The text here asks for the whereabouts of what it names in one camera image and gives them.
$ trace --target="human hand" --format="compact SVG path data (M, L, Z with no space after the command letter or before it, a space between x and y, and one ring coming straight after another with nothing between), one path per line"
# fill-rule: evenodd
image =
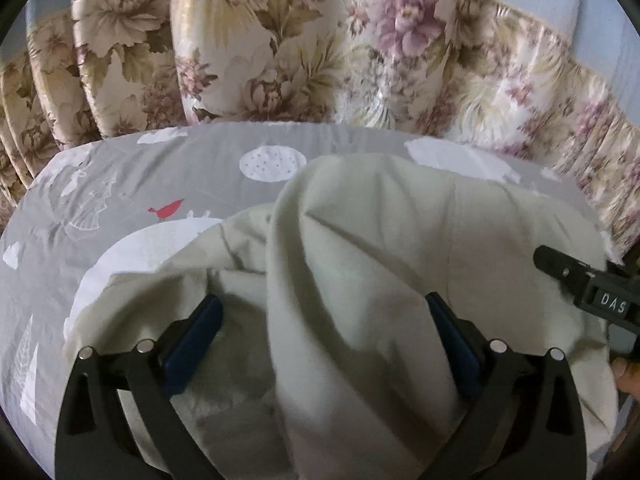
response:
M618 389L640 400L640 363L632 363L619 357L613 361L611 369Z

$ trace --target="white oval print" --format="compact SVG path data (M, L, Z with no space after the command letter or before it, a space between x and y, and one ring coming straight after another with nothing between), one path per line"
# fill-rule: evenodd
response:
M260 146L240 159L240 171L258 182L289 180L306 165L306 157L289 146Z

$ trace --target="silver screw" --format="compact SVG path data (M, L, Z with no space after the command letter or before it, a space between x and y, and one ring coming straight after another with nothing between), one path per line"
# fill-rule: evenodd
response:
M153 339L143 339L136 345L136 350L141 354L146 354L154 349L155 344Z
M551 357L556 361L564 360L564 352L559 348L552 348L551 352L549 353L551 354Z
M499 339L494 339L489 343L489 348L497 354L504 354L507 351L507 343Z
M86 361L89 357L94 354L94 349L90 346L85 346L78 352L78 357L82 359L82 361Z

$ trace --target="white triangle print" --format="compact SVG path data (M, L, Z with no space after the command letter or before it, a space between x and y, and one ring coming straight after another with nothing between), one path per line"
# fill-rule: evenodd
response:
M27 328L18 343L18 351L15 353L14 359L14 380L18 384L20 391L24 389L24 383L27 380L27 372L29 371L29 358L31 357L31 327L33 326L33 314L29 318Z
M36 372L38 368L38 345L33 351L33 357L31 358L31 364L29 364L29 370L27 371L27 377L24 381L24 388L22 390L22 396L20 397L20 409L24 412L29 420L36 423Z

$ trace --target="gray bed sheet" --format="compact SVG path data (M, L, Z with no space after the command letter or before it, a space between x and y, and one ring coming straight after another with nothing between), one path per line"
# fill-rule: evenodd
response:
M511 182L569 203L599 225L570 179L508 156L388 130L209 124L62 152L38 176L0 240L0 402L49 475L68 373L61 358L65 335L108 277L154 270L209 226L273 202L307 161L354 152Z

